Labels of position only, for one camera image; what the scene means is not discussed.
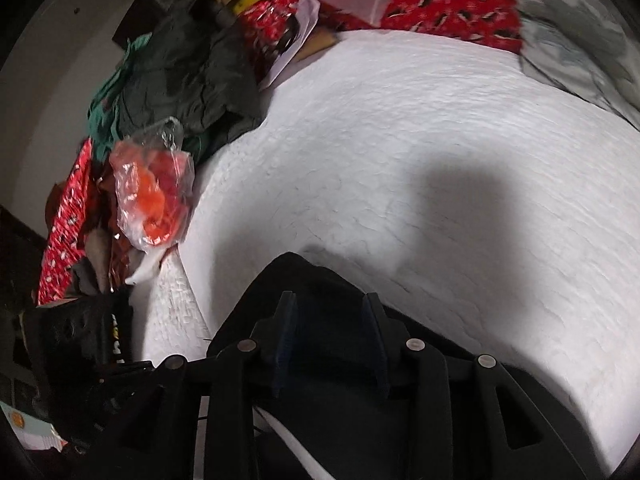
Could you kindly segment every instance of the red patterned fabric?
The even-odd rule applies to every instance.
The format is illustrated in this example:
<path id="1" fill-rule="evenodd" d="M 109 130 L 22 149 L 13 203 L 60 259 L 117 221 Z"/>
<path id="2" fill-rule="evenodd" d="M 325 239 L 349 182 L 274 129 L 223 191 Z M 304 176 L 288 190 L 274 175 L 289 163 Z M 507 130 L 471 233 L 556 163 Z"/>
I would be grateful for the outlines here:
<path id="1" fill-rule="evenodd" d="M 60 206 L 42 257 L 38 305 L 64 298 L 71 284 L 70 268 L 84 256 L 79 237 L 89 207 L 92 142 L 87 139 L 76 158 L 60 197 Z"/>
<path id="2" fill-rule="evenodd" d="M 240 15 L 254 65 L 264 58 L 265 45 L 277 42 L 297 1 L 262 0 Z M 319 24 L 340 31 L 374 28 L 325 3 Z M 515 0 L 391 0 L 380 28 L 449 36 L 516 54 L 522 47 Z M 258 76 L 263 69 L 257 68 Z"/>

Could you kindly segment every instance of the gray floor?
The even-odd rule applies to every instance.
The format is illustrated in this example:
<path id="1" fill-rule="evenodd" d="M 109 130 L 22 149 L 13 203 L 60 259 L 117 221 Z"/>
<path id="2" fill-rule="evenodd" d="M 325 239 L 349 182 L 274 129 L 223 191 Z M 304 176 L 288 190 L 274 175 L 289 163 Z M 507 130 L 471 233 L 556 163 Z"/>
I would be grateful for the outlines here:
<path id="1" fill-rule="evenodd" d="M 92 95 L 122 58 L 111 36 L 132 1 L 45 0 L 0 71 L 0 203 L 42 235 Z"/>

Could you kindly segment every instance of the silver screw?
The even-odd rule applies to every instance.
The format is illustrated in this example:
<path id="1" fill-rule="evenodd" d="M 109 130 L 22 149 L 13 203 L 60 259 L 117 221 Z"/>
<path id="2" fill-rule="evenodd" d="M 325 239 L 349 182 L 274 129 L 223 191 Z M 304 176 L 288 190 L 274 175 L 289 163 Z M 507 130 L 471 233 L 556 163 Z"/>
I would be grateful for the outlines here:
<path id="1" fill-rule="evenodd" d="M 478 364 L 482 368 L 493 368 L 497 364 L 497 362 L 495 360 L 495 357 L 484 354 L 478 358 Z"/>
<path id="2" fill-rule="evenodd" d="M 257 346 L 253 339 L 242 339 L 242 341 L 238 343 L 238 350 L 241 352 L 251 352 L 255 350 Z"/>
<path id="3" fill-rule="evenodd" d="M 169 368 L 169 370 L 177 370 L 185 363 L 184 357 L 181 355 L 172 355 L 168 357 L 164 362 L 164 366 Z"/>
<path id="4" fill-rule="evenodd" d="M 407 340 L 406 347 L 409 350 L 413 350 L 414 352 L 419 352 L 420 350 L 424 350 L 424 341 L 422 339 L 416 339 L 415 337 Z"/>

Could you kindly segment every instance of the camouflage fabric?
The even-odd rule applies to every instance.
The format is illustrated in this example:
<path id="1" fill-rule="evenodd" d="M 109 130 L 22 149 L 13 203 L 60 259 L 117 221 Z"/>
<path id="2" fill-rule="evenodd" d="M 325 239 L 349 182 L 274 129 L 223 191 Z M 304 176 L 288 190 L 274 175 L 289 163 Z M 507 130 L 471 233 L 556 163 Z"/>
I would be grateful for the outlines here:
<path id="1" fill-rule="evenodd" d="M 524 72 L 640 130 L 640 43 L 611 0 L 516 0 Z"/>

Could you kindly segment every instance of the green fabric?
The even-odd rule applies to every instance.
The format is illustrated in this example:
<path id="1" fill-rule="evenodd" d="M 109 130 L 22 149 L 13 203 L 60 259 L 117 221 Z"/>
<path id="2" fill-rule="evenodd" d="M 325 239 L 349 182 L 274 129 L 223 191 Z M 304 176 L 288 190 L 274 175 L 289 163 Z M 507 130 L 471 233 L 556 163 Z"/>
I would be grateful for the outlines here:
<path id="1" fill-rule="evenodd" d="M 118 103 L 120 92 L 127 82 L 136 54 L 149 42 L 151 33 L 135 39 L 127 45 L 122 63 L 116 72 L 102 85 L 89 105 L 87 113 L 89 137 L 94 142 L 94 159 L 104 162 L 116 140 L 122 140 L 118 132 Z"/>

